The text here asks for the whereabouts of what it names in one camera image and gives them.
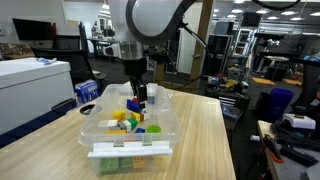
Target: cable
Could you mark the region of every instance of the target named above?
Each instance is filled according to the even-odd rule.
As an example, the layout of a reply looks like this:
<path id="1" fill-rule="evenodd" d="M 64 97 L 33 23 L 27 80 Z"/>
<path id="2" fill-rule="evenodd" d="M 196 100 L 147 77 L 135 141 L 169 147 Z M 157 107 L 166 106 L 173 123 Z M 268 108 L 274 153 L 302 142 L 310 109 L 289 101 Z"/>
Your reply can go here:
<path id="1" fill-rule="evenodd" d="M 276 139 L 285 140 L 294 146 L 320 150 L 320 142 L 318 140 L 285 129 L 283 127 L 285 123 L 285 121 L 278 120 L 270 126 L 270 129 L 276 135 Z"/>
<path id="2" fill-rule="evenodd" d="M 274 11 L 282 11 L 282 10 L 286 10 L 286 9 L 289 9 L 295 5 L 297 5 L 298 3 L 300 3 L 301 0 L 297 0 L 296 2 L 288 5 L 288 6 L 283 6 L 283 7 L 274 7 L 274 6 L 270 6 L 270 5 L 267 5 L 263 2 L 261 2 L 260 0 L 252 0 L 254 3 L 264 7 L 264 8 L 267 8 L 267 9 L 271 9 L 271 10 L 274 10 Z"/>
<path id="3" fill-rule="evenodd" d="M 208 65 L 209 65 L 209 62 L 210 62 L 210 52 L 209 52 L 209 49 L 208 49 L 206 43 L 205 43 L 205 42 L 203 41 L 203 39 L 201 39 L 201 37 L 199 37 L 195 32 L 193 32 L 191 29 L 189 29 L 189 28 L 187 27 L 187 24 L 181 23 L 181 27 L 183 27 L 192 37 L 194 37 L 194 38 L 204 47 L 204 49 L 206 50 L 206 57 L 208 58 Z M 180 76 L 182 79 L 187 80 L 187 81 L 189 81 L 189 82 L 188 82 L 187 84 L 185 84 L 185 85 L 182 85 L 182 86 L 180 86 L 180 87 L 173 88 L 173 89 L 182 89 L 182 88 L 184 88 L 184 87 L 186 87 L 186 86 L 189 86 L 190 84 L 194 83 L 195 81 L 199 80 L 200 78 L 202 78 L 202 77 L 204 76 L 204 74 L 205 74 L 205 72 L 207 71 L 208 67 L 209 67 L 209 66 L 206 66 L 206 69 L 203 71 L 203 73 L 200 74 L 200 75 L 199 75 L 197 78 L 195 78 L 195 79 L 186 79 L 185 77 L 183 77 L 183 76 L 178 72 L 177 68 L 174 67 L 174 69 L 175 69 L 175 71 L 177 72 L 178 76 Z"/>

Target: blue container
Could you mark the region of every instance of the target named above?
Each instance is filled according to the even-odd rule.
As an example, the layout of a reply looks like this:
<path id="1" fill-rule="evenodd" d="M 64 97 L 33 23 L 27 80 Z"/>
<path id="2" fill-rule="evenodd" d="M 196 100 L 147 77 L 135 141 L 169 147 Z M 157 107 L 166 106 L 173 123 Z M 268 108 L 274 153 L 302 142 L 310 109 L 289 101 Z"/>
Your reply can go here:
<path id="1" fill-rule="evenodd" d="M 291 102 L 294 93 L 287 89 L 273 88 L 270 93 L 270 103 L 265 114 L 265 120 L 275 122 L 279 120 Z"/>

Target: green block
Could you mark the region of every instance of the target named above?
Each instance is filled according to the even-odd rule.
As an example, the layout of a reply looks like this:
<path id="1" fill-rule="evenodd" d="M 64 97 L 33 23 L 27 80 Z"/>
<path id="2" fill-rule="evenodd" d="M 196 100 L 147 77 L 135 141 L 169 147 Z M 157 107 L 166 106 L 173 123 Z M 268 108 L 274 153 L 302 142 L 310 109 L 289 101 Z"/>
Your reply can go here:
<path id="1" fill-rule="evenodd" d="M 119 158 L 103 159 L 100 165 L 100 172 L 104 174 L 110 171 L 116 171 L 119 169 Z"/>
<path id="2" fill-rule="evenodd" d="M 128 119 L 128 121 L 131 124 L 131 129 L 132 130 L 137 127 L 137 125 L 138 125 L 138 121 L 137 120 L 131 118 L 131 119 Z"/>
<path id="3" fill-rule="evenodd" d="M 132 168 L 133 161 L 131 157 L 128 158 L 120 158 L 120 168 Z"/>

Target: wooden table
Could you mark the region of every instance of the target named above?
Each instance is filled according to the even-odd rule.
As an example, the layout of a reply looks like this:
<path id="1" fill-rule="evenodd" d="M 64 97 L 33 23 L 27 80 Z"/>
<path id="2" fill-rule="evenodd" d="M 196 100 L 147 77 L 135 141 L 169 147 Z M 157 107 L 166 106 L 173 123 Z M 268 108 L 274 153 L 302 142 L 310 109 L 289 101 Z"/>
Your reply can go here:
<path id="1" fill-rule="evenodd" d="M 183 133 L 167 172 L 95 176 L 77 139 L 86 116 L 76 109 L 0 149 L 0 179 L 236 179 L 219 101 L 170 93 Z"/>
<path id="2" fill-rule="evenodd" d="M 274 134 L 270 130 L 271 123 L 265 122 L 265 121 L 258 121 L 258 131 L 260 138 L 264 137 L 265 134 L 270 135 L 271 138 L 274 138 Z M 314 156 L 316 159 L 320 159 L 320 153 L 305 150 L 301 148 L 295 148 L 298 151 L 303 151 L 308 153 L 311 156 Z M 268 165 L 270 168 L 270 172 L 272 175 L 272 178 L 274 180 L 277 179 L 309 179 L 306 175 L 307 168 L 289 158 L 286 156 L 281 156 L 284 159 L 284 163 L 276 163 L 272 160 L 269 149 L 266 149 L 266 157 L 268 161 Z"/>

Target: black chair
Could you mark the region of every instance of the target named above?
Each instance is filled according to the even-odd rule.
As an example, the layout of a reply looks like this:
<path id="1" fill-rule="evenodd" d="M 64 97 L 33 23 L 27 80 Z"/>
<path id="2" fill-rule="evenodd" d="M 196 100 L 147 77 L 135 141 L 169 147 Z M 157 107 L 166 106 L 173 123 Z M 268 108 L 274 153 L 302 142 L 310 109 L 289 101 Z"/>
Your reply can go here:
<path id="1" fill-rule="evenodd" d="M 104 87 L 103 80 L 106 78 L 106 74 L 100 73 L 97 76 L 93 74 L 89 61 L 83 50 L 31 49 L 34 55 L 38 58 L 57 58 L 58 61 L 69 62 L 73 87 L 78 83 L 92 79 L 97 82 L 99 93 L 102 93 Z"/>
<path id="2" fill-rule="evenodd" d="M 52 48 L 60 50 L 80 50 L 80 36 L 56 35 Z"/>

